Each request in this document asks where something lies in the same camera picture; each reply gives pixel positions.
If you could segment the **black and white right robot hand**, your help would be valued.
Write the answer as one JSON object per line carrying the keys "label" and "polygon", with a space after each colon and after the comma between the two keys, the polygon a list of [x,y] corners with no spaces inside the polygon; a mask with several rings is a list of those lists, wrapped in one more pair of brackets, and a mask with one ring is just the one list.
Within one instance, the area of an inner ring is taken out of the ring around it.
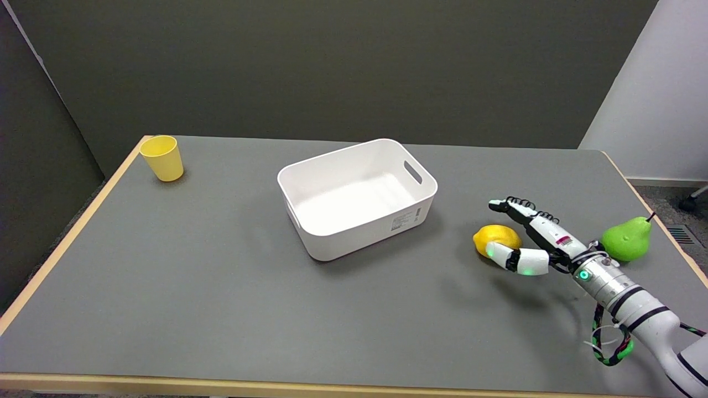
{"label": "black and white right robot hand", "polygon": [[585,262],[599,260],[612,265],[614,261],[598,241],[586,245],[559,226],[553,214],[538,211],[533,202],[509,196],[488,203],[489,209],[507,214],[524,227],[536,249],[512,248],[493,239],[483,245],[482,254],[505,270],[520,275],[545,275],[553,268],[562,274],[573,274]]}

